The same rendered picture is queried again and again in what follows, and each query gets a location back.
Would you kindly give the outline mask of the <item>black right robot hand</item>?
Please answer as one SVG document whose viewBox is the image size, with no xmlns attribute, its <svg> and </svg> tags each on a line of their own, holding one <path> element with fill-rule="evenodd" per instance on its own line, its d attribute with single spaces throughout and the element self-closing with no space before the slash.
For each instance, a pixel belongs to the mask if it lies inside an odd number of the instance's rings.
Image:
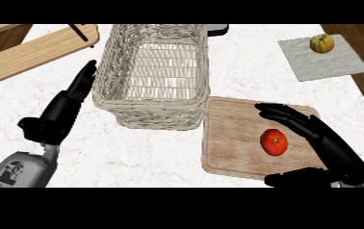
<svg viewBox="0 0 364 229">
<path fill-rule="evenodd" d="M 313 114 L 307 116 L 288 105 L 257 103 L 260 115 L 285 125 L 310 143 L 326 169 L 305 167 L 266 177 L 266 184 L 274 188 L 297 188 L 308 182 L 314 188 L 331 188 L 340 182 L 364 187 L 364 161 L 335 130 Z"/>
</svg>

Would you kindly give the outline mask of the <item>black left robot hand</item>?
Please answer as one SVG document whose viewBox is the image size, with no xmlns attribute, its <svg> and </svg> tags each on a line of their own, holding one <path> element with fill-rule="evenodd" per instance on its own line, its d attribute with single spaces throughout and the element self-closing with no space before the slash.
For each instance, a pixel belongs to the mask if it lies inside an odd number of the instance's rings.
<svg viewBox="0 0 364 229">
<path fill-rule="evenodd" d="M 26 117 L 18 122 L 24 137 L 36 142 L 58 145 L 67 138 L 82 104 L 92 91 L 97 60 L 91 60 L 81 70 L 67 90 L 63 90 L 39 117 Z"/>
</svg>

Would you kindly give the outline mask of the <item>red tomato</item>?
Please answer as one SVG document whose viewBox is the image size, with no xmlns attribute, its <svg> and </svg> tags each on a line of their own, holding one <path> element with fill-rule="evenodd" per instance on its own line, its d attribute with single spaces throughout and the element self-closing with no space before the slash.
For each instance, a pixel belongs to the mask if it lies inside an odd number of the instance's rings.
<svg viewBox="0 0 364 229">
<path fill-rule="evenodd" d="M 261 136 L 261 145 L 266 152 L 277 157 L 285 154 L 289 141 L 285 134 L 277 129 L 269 129 Z"/>
</svg>

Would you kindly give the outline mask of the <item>wooden cutting board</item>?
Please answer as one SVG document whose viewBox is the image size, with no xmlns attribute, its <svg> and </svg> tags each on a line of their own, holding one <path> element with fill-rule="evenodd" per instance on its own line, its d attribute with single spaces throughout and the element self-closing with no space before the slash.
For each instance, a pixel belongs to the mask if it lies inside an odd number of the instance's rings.
<svg viewBox="0 0 364 229">
<path fill-rule="evenodd" d="M 206 172 L 264 180 L 270 174 L 325 168 L 308 141 L 286 126 L 260 116 L 257 101 L 211 96 L 205 108 L 202 167 Z M 261 136 L 277 129 L 288 138 L 288 150 L 274 157 Z"/>
</svg>

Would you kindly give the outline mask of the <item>pale wicker basket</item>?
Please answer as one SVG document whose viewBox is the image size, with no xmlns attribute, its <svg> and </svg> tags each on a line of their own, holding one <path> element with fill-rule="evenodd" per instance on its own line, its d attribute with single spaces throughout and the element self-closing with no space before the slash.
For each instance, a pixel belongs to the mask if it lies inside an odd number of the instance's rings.
<svg viewBox="0 0 364 229">
<path fill-rule="evenodd" d="M 116 24 L 92 88 L 94 105 L 129 129 L 200 127 L 211 93 L 203 24 Z"/>
</svg>

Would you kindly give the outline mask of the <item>pale wooden drawer front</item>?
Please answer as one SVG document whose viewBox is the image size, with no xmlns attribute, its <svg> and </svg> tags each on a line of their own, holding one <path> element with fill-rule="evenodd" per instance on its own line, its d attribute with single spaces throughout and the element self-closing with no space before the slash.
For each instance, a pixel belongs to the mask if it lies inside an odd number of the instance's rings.
<svg viewBox="0 0 364 229">
<path fill-rule="evenodd" d="M 87 39 L 82 39 L 73 28 L 67 27 L 0 51 L 0 81 L 98 43 L 100 33 L 97 25 L 78 24 L 76 27 Z"/>
</svg>

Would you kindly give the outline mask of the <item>brown wooden panel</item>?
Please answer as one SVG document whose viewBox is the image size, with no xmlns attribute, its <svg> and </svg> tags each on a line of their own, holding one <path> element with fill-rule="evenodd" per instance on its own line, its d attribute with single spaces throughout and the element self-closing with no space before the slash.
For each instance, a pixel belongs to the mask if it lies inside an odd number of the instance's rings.
<svg viewBox="0 0 364 229">
<path fill-rule="evenodd" d="M 23 43 L 32 27 L 32 24 L 0 24 L 0 52 Z"/>
</svg>

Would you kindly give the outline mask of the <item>brown wooden cabinet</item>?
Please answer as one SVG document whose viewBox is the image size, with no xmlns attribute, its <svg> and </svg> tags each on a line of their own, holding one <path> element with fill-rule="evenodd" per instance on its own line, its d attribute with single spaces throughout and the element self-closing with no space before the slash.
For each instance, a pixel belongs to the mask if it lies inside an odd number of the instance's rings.
<svg viewBox="0 0 364 229">
<path fill-rule="evenodd" d="M 362 61 L 364 62 L 364 24 L 323 24 L 323 31 L 329 35 L 342 35 Z M 351 76 L 364 95 L 364 72 Z"/>
</svg>

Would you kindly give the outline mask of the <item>yellow-green squash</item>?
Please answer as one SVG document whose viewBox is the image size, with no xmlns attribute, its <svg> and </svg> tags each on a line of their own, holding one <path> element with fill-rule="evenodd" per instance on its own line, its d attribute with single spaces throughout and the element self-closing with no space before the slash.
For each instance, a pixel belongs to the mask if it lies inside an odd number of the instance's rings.
<svg viewBox="0 0 364 229">
<path fill-rule="evenodd" d="M 326 54 L 335 48 L 335 40 L 334 37 L 328 34 L 317 35 L 310 40 L 310 49 L 319 53 Z"/>
</svg>

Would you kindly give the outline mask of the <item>dark grey appliance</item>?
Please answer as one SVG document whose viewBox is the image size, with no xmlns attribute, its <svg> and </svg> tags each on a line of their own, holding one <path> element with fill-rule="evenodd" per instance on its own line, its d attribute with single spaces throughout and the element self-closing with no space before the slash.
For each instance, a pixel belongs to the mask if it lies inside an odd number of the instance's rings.
<svg viewBox="0 0 364 229">
<path fill-rule="evenodd" d="M 211 37 L 224 36 L 230 31 L 230 25 L 229 24 L 208 24 L 208 35 Z"/>
</svg>

